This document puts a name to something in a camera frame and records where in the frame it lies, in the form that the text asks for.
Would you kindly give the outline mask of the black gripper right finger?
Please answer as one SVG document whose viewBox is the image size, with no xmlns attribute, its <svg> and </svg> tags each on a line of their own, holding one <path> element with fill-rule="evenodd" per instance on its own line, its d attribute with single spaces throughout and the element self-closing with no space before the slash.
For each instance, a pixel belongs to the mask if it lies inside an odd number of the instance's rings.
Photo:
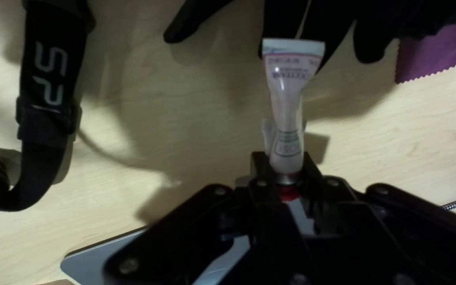
<svg viewBox="0 0 456 285">
<path fill-rule="evenodd" d="M 299 174 L 319 285 L 456 285 L 456 213 L 389 183 Z"/>
</svg>

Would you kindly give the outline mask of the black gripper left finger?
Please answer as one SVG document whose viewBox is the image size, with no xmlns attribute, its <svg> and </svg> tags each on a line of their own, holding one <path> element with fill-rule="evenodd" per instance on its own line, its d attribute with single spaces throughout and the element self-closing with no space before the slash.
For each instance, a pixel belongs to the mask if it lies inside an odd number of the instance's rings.
<svg viewBox="0 0 456 285">
<path fill-rule="evenodd" d="M 302 237 L 261 152 L 247 185 L 205 185 L 112 253 L 103 275 L 107 285 L 193 285 L 240 237 L 248 248 L 220 285 L 291 285 L 300 272 Z"/>
</svg>

